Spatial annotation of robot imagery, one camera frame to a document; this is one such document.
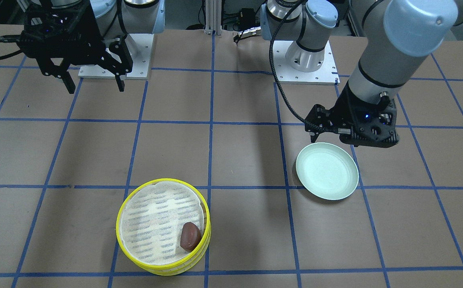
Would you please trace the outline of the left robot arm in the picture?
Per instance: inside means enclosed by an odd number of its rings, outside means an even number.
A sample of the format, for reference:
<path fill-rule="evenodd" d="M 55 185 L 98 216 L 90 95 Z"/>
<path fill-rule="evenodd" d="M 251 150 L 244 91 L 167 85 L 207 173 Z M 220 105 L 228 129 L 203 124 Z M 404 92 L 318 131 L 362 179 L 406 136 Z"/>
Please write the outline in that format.
<path fill-rule="evenodd" d="M 435 51 L 451 27 L 463 24 L 463 0 L 351 0 L 352 13 L 361 21 L 367 47 L 335 105 L 316 104 L 303 118 L 312 143 L 320 134 L 339 135 L 353 146 L 390 148 L 398 144 L 394 98 L 424 60 Z M 319 69 L 325 46 L 339 19 L 327 0 L 268 0 L 260 7 L 262 37 L 270 41 L 269 64 L 280 86 L 274 64 L 276 40 L 291 42 L 290 66 L 303 72 Z"/>

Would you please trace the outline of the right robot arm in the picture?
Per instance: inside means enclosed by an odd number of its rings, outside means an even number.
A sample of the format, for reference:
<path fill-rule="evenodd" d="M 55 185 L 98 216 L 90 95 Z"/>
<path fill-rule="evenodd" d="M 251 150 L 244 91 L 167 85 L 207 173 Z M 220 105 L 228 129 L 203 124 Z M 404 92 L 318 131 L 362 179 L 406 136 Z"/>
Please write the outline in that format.
<path fill-rule="evenodd" d="M 131 34 L 162 33 L 164 7 L 162 0 L 33 0 L 17 46 L 71 94 L 72 65 L 109 71 L 123 92 L 134 63 L 127 40 Z"/>

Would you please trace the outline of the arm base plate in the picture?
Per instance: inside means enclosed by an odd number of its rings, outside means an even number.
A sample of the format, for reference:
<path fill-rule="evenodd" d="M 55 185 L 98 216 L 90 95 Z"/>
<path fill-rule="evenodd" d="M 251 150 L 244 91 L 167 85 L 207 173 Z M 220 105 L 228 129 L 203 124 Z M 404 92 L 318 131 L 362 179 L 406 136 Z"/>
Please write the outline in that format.
<path fill-rule="evenodd" d="M 151 71 L 151 60 L 155 35 L 128 34 L 125 39 L 111 38 L 107 44 L 106 55 L 98 64 L 81 66 L 80 78 L 147 80 Z"/>
<path fill-rule="evenodd" d="M 295 41 L 275 41 L 273 62 L 283 84 L 339 84 L 330 42 L 319 52 L 308 52 Z"/>

